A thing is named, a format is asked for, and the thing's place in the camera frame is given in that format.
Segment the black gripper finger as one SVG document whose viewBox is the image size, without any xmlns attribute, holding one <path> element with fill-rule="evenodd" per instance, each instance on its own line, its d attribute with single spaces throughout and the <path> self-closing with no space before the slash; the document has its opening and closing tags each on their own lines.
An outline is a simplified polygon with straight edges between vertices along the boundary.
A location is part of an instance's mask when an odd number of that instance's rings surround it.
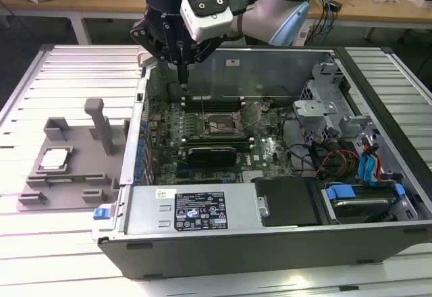
<svg viewBox="0 0 432 297">
<path fill-rule="evenodd" d="M 188 67 L 196 62 L 203 62 L 220 44 L 220 36 L 204 40 L 201 43 L 192 40 L 190 36 L 184 39 L 184 84 L 188 83 Z"/>
<path fill-rule="evenodd" d="M 178 82 L 184 84 L 182 50 L 174 26 L 168 18 L 143 18 L 133 25 L 130 35 L 156 59 L 166 61 L 171 69 L 177 70 Z"/>
</svg>

